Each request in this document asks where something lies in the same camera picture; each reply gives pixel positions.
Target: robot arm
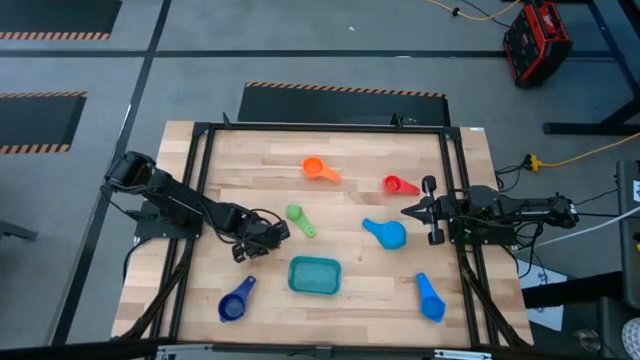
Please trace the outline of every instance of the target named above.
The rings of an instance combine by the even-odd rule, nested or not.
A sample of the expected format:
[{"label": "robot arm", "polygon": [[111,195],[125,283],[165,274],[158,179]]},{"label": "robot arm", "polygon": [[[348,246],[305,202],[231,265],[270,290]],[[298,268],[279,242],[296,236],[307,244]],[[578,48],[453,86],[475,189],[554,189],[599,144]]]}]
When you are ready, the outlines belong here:
[{"label": "robot arm", "polygon": [[514,245],[517,243],[514,226],[524,222],[542,222],[565,229],[579,221],[571,200],[556,193],[550,198],[513,199],[488,186],[470,186],[457,190],[462,193],[433,196],[435,178],[426,176],[422,180],[426,196],[414,206],[403,209],[404,215],[431,224],[431,244],[444,242],[438,220],[452,224],[453,236],[464,232],[466,244]]},{"label": "robot arm", "polygon": [[289,237],[284,220],[278,219],[271,224],[258,215],[259,210],[215,202],[156,168],[155,161],[144,154],[127,152],[113,164],[104,178],[105,185],[114,191],[142,195],[160,209],[159,215],[163,220],[177,226],[204,220],[217,234],[232,239],[236,262],[244,261],[246,256],[253,259],[266,255]]}]

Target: concrete floor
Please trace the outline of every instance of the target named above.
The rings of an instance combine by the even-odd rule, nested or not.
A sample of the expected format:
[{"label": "concrete floor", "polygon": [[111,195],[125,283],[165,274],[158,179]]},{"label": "concrete floor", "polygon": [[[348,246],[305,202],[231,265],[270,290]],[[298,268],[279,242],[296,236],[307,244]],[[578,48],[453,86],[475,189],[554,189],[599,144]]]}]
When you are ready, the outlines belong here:
[{"label": "concrete floor", "polygon": [[[640,78],[640,40],[616,2],[596,1]],[[161,3],[125,0],[113,37],[106,42],[0,41],[0,51],[146,50]],[[505,4],[474,3],[489,13]],[[586,6],[562,5],[560,11],[575,49],[606,50]],[[503,21],[514,14],[504,15]],[[498,50],[503,31],[491,22],[452,18],[422,0],[182,0],[170,8],[159,49]],[[0,348],[43,345],[51,335],[141,64],[141,58],[0,59],[0,92],[89,92],[70,152],[0,157],[0,218],[40,234],[35,242],[0,241]],[[555,161],[618,140],[545,136],[541,125],[596,122],[631,99],[617,64],[608,59],[568,60],[542,88],[521,90],[514,87],[504,59],[163,58],[153,62],[128,149],[155,154],[167,120],[219,121],[222,111],[234,119],[246,81],[446,93],[452,125],[486,129],[496,168],[518,163],[526,153]],[[555,170],[523,173],[509,195],[538,197],[559,191],[579,201],[613,189],[615,162],[637,159],[639,144],[631,142]],[[24,175],[8,176],[17,173]],[[115,201],[124,208],[140,204],[125,196]],[[580,210],[613,213],[616,198],[608,196]],[[601,221],[583,218],[579,229]],[[132,221],[109,210],[70,342],[109,337],[133,230]],[[546,230],[541,242],[558,233]],[[549,268],[589,276],[619,269],[618,239],[617,227],[610,227],[542,247],[538,253]]]}]

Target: green measuring cup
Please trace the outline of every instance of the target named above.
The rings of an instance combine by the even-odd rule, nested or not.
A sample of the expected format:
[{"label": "green measuring cup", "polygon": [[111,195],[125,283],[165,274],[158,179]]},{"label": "green measuring cup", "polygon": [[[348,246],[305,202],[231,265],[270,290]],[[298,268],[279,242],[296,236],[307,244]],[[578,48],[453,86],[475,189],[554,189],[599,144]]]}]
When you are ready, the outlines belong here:
[{"label": "green measuring cup", "polygon": [[316,228],[311,225],[307,217],[302,212],[300,205],[290,204],[286,210],[287,218],[298,225],[300,230],[308,237],[316,236]]}]

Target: orange and black striped tape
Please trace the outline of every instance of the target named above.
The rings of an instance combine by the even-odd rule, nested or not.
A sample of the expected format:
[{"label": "orange and black striped tape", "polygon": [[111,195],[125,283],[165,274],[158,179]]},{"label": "orange and black striped tape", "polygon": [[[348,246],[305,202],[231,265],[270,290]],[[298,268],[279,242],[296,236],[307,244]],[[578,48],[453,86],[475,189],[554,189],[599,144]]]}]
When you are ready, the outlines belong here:
[{"label": "orange and black striped tape", "polygon": [[0,155],[67,152],[70,144],[1,145]]},{"label": "orange and black striped tape", "polygon": [[46,92],[46,93],[0,93],[0,98],[55,97],[55,96],[87,97],[87,92],[86,91],[58,91],[58,92]]},{"label": "orange and black striped tape", "polygon": [[0,40],[107,40],[102,32],[0,32]]},{"label": "orange and black striped tape", "polygon": [[272,82],[262,82],[262,81],[248,82],[246,84],[246,87],[269,87],[269,88],[278,88],[278,89],[322,90],[322,91],[339,91],[339,92],[365,93],[365,94],[409,95],[409,96],[438,97],[443,99],[446,98],[445,94],[425,92],[425,91],[386,90],[386,89],[375,89],[375,88],[357,88],[357,87],[349,87],[349,86],[302,85],[302,84],[272,83]]}]

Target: measuring cup handle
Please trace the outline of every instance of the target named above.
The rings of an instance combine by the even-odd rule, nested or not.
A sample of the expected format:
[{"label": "measuring cup handle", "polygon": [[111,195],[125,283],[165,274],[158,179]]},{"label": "measuring cup handle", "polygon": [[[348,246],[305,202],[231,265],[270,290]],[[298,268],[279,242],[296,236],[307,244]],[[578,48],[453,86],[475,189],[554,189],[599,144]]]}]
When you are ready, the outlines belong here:
[{"label": "measuring cup handle", "polygon": [[341,179],[340,174],[338,174],[337,171],[328,167],[325,167],[324,169],[322,169],[321,175],[333,181],[334,183],[339,183]]}]

